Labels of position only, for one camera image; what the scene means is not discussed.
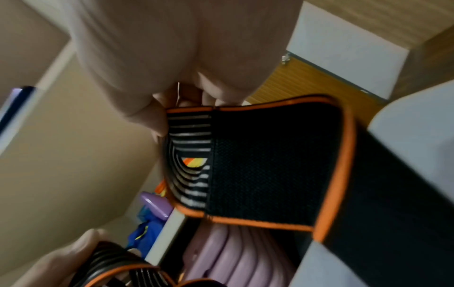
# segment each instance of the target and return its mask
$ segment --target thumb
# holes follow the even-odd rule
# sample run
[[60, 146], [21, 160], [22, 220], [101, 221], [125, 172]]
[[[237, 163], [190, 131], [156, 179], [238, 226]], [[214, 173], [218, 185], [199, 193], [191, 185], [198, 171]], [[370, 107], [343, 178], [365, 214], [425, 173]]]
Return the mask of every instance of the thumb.
[[104, 230], [90, 229], [76, 242], [42, 257], [13, 287], [56, 287], [90, 257]]

